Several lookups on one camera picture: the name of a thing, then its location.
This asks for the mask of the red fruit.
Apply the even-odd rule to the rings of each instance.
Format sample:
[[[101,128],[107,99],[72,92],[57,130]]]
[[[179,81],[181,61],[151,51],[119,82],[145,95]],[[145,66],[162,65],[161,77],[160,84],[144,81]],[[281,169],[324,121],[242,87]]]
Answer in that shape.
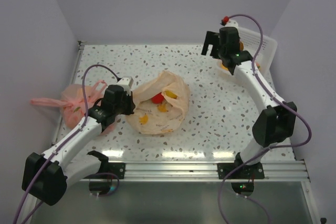
[[[162,93],[158,93],[157,95],[151,98],[151,101],[154,104],[160,104],[164,101],[164,96],[162,95]]]

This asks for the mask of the orange plastic bag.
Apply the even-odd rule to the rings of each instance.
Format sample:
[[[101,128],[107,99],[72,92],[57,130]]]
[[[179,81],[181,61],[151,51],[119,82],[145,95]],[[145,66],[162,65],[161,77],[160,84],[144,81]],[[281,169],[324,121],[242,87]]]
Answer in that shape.
[[[165,91],[175,93],[169,98]],[[164,101],[154,104],[151,98],[162,93]],[[167,70],[133,90],[134,113],[126,116],[127,122],[141,134],[165,134],[177,130],[189,110],[190,89],[183,78]]]

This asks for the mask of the brown kiwi fruit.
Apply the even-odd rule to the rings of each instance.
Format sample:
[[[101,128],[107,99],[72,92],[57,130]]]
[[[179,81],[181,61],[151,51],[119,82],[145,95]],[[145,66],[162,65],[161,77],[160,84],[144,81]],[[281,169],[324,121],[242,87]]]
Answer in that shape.
[[[244,44],[242,41],[239,42],[239,50],[243,51],[244,50]]]

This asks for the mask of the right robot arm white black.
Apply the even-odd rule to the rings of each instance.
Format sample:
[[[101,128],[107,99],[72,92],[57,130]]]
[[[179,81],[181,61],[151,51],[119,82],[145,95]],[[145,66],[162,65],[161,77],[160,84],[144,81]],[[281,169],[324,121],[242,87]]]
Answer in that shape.
[[[219,32],[208,31],[205,36],[202,55],[207,54],[221,61],[228,72],[248,91],[259,116],[252,126],[253,138],[240,153],[234,165],[234,172],[246,178],[253,171],[252,165],[260,162],[265,151],[277,146],[293,134],[297,107],[286,102],[266,82],[249,51],[243,50],[238,29],[222,27]]]

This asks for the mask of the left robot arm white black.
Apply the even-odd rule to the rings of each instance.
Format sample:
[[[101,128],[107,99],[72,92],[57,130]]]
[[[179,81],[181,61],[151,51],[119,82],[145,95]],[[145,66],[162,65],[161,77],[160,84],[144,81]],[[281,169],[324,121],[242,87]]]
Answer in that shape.
[[[30,154],[25,163],[22,189],[46,204],[55,205],[68,187],[94,174],[104,178],[109,172],[108,158],[90,152],[83,168],[71,164],[73,158],[95,137],[112,125],[119,115],[131,115],[135,109],[131,91],[133,80],[124,77],[105,90],[88,110],[88,117],[70,131],[59,143],[42,154]]]

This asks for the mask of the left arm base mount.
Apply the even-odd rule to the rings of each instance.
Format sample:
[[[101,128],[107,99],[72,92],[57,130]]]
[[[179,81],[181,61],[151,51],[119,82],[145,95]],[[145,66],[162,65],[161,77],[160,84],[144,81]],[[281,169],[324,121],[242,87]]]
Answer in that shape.
[[[98,151],[90,151],[87,154],[100,161],[98,171],[87,177],[90,179],[90,192],[98,198],[114,194],[120,186],[120,180],[124,179],[126,164],[109,162],[109,158]]]

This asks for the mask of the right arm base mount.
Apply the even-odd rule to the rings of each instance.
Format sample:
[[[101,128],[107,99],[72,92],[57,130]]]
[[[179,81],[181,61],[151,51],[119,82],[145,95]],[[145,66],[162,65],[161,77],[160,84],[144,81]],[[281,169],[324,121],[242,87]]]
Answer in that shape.
[[[244,165],[238,169],[243,161],[238,153],[232,163],[218,163],[217,173],[219,179],[238,179],[243,182],[232,182],[231,186],[235,193],[242,196],[250,196],[255,189],[255,180],[265,179],[264,169],[261,162],[252,165]]]

